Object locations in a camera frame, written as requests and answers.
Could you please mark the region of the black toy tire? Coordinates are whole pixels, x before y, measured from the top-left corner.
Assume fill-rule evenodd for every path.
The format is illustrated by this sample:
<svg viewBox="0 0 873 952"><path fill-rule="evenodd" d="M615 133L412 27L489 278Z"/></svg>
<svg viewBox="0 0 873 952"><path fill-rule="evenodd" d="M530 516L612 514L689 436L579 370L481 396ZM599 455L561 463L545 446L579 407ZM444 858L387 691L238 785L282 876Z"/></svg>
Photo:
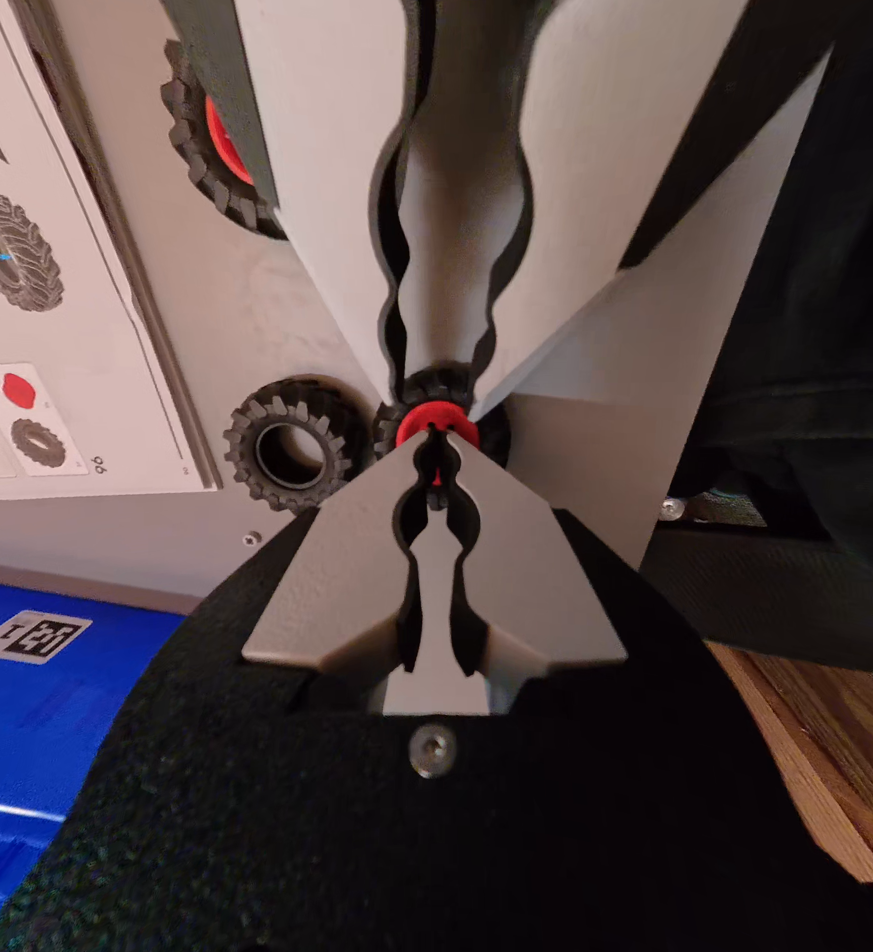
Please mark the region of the black toy tire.
<svg viewBox="0 0 873 952"><path fill-rule="evenodd" d="M429 368L407 378L404 383L402 402L392 407L381 405L374 417L372 442L375 458L381 460L395 450L397 424L410 409L430 400L449 400L466 410L467 384L467 368L456 364ZM507 470L512 433L505 407L496 406L477 424L481 437L480 452L501 470ZM425 464L435 464L430 470L424 470L422 473L425 477L432 477L430 482L433 482L435 478L437 462L442 461L434 456L434 452L439 448L446 449L444 447L446 444L446 441L441 439L430 447L421 448L423 451L421 461ZM392 518L395 533L400 533L402 525L408 525L411 529L424 529L429 519L425 509L434 512L446 509L452 502L451 497L455 489L453 485L445 489L421 487L407 491L395 507Z"/></svg>
<svg viewBox="0 0 873 952"><path fill-rule="evenodd" d="M225 460L255 501L294 515L318 507L363 467L358 408L317 379L288 378L254 392L223 433Z"/></svg>
<svg viewBox="0 0 873 952"><path fill-rule="evenodd" d="M170 142L187 166L190 182L234 224L272 240L287 241L287 234L254 185L245 182L218 149L209 123L213 103L181 41L167 40L164 55L171 77L160 87L160 97L172 119Z"/></svg>

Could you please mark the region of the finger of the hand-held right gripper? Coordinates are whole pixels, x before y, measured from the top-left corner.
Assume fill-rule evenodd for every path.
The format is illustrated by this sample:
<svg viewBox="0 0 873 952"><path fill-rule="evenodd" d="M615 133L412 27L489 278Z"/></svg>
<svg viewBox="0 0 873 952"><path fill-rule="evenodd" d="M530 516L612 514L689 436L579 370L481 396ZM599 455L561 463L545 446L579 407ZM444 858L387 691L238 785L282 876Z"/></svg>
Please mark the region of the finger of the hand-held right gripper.
<svg viewBox="0 0 873 952"><path fill-rule="evenodd" d="M419 6L398 1L240 1L236 10L276 213L381 398L381 341L396 279L381 239L385 169L414 110Z"/></svg>
<svg viewBox="0 0 873 952"><path fill-rule="evenodd" d="M507 396L617 276L746 6L541 4L516 54L506 243L472 414Z"/></svg>

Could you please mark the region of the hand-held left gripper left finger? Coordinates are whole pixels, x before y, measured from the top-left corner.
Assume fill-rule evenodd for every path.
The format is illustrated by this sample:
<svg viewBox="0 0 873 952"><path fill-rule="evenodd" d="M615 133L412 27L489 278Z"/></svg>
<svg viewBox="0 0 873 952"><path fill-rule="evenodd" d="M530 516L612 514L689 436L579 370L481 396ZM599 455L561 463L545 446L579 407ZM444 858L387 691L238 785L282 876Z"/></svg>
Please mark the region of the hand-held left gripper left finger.
<svg viewBox="0 0 873 952"><path fill-rule="evenodd" d="M413 543L430 520L438 435L418 433L317 512L241 649L244 660L308 669L382 713L388 679L412 670L422 634Z"/></svg>

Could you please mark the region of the white instruction booklet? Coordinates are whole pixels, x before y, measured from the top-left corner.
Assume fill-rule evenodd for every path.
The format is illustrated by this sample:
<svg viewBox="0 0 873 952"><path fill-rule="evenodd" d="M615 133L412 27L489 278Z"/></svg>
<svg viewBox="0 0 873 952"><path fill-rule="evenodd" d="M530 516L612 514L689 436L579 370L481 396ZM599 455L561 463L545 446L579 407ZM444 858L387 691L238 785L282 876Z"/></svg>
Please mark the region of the white instruction booklet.
<svg viewBox="0 0 873 952"><path fill-rule="evenodd" d="M0 501L222 488L52 3L0 1Z"/></svg>

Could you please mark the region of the grey desk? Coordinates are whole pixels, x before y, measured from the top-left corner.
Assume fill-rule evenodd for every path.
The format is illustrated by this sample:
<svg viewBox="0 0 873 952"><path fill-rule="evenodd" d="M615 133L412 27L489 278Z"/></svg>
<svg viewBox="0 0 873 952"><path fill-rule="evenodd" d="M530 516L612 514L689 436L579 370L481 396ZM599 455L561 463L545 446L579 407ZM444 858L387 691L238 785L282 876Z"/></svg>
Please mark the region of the grey desk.
<svg viewBox="0 0 873 952"><path fill-rule="evenodd" d="M190 182L160 97L171 77L164 46L178 39L163 2L51 3L223 488L0 501L0 580L87 597L142 589L153 605L179 606L258 548L245 533L269 540L291 517L253 500L225 460L223 433L251 393L317 379L367 426L410 376L473 359L508 233L516 54L540 5L554 2L416 2L414 110L378 202L396 279L381 328L387 398L289 235L244 230ZM655 532L833 48L641 264L620 265L489 410L502 405L509 417L514 476L632 565ZM242 162L284 230L268 149L267 165L252 154ZM473 416L472 388L479 421L489 411Z"/></svg>

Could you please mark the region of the person's dark clothing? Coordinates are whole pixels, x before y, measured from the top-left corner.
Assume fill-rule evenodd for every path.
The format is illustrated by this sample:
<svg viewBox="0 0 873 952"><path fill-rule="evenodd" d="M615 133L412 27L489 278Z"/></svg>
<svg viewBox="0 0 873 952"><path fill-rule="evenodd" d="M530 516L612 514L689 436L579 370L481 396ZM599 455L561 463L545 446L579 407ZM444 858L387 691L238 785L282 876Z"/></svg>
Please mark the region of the person's dark clothing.
<svg viewBox="0 0 873 952"><path fill-rule="evenodd" d="M669 494L734 472L873 562L873 2L836 40Z"/></svg>

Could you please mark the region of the red toy wheel rim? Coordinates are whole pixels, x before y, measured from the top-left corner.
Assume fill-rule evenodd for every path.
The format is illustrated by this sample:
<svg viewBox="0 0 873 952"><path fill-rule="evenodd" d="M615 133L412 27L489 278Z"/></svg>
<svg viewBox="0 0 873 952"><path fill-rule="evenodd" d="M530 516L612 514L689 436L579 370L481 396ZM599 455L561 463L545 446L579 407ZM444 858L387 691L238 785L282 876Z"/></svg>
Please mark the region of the red toy wheel rim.
<svg viewBox="0 0 873 952"><path fill-rule="evenodd" d="M462 449L462 443L471 446L476 453L481 449L478 424L469 418L462 406L449 400L430 400L410 409L397 424L395 431L395 451L399 457L404 456L400 447L405 443L412 444L406 455L406 470L409 479L405 487L406 491L423 487L445 489L449 486L450 479L443 473L443 464L449 456L437 462L433 482L424 484L420 481L422 477L415 462L416 453L425 445L431 429L443 433L447 438L447 444L444 447L448 451L453 451L454 481L465 472L465 463L468 460L465 450Z"/></svg>
<svg viewBox="0 0 873 952"><path fill-rule="evenodd" d="M209 95L205 96L205 120L210 139L216 153L228 168L230 173L241 182L253 186L253 180L248 173L234 143L230 139L225 125L222 123L214 101Z"/></svg>

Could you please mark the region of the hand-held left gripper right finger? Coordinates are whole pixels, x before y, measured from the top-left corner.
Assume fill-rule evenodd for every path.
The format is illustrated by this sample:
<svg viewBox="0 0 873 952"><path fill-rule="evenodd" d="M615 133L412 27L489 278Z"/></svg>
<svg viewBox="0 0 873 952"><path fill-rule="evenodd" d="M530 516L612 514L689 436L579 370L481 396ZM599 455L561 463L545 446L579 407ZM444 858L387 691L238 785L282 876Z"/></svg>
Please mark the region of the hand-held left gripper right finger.
<svg viewBox="0 0 873 952"><path fill-rule="evenodd" d="M454 574L451 632L463 668L487 684L492 712L564 670L619 664L628 652L550 505L454 433L447 487L469 536Z"/></svg>

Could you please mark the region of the blue plastic bin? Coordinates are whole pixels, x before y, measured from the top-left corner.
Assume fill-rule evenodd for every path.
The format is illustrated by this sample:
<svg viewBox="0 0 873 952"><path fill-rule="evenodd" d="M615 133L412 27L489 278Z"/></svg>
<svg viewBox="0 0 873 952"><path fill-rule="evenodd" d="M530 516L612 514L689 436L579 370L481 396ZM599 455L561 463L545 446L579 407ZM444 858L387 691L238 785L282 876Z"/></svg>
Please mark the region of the blue plastic bin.
<svg viewBox="0 0 873 952"><path fill-rule="evenodd" d="M134 683L182 620L0 585L0 908L56 837Z"/></svg>

